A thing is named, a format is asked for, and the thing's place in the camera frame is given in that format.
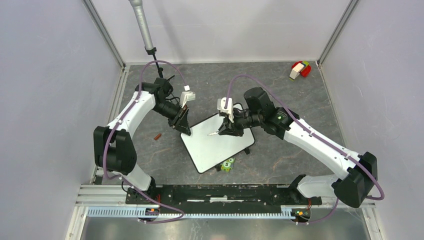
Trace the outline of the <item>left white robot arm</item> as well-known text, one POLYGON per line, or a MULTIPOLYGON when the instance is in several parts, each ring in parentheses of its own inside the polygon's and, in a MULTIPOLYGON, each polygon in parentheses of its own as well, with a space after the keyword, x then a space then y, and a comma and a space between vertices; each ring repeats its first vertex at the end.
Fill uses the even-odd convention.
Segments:
POLYGON ((192 134, 188 122, 188 101, 196 94, 184 86, 180 102, 173 103, 169 96, 173 86, 165 78, 153 83, 142 82, 133 93, 130 102, 107 126, 97 126, 93 131, 94 162, 105 172, 111 172, 138 189, 138 197, 145 204, 157 198, 154 179, 137 165, 137 152, 133 136, 150 111, 167 118, 168 125, 187 136, 192 134))

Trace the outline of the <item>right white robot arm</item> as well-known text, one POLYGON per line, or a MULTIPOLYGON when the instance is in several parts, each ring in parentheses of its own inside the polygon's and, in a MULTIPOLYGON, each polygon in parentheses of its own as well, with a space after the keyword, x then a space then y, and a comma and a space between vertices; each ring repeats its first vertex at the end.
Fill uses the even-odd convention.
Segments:
POLYGON ((378 181, 377 158, 370 152, 359 154, 316 131, 287 107, 277 107, 261 87, 244 93, 247 108, 238 110, 232 99, 217 101, 223 122, 217 134, 242 137, 245 129, 262 128, 267 134, 291 143, 323 163, 331 175, 300 175, 289 189, 289 199, 302 204, 308 198, 335 197, 352 208, 370 199, 378 181))

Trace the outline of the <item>white whiteboard black frame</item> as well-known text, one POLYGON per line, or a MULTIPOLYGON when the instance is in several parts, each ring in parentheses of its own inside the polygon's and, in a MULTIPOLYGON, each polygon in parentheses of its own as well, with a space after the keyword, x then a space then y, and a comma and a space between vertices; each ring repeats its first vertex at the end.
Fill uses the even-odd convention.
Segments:
POLYGON ((224 117, 215 113, 192 125, 191 135, 180 134, 183 146, 199 174, 247 150, 256 142, 250 128, 244 130, 243 136, 212 135, 223 121, 224 117))

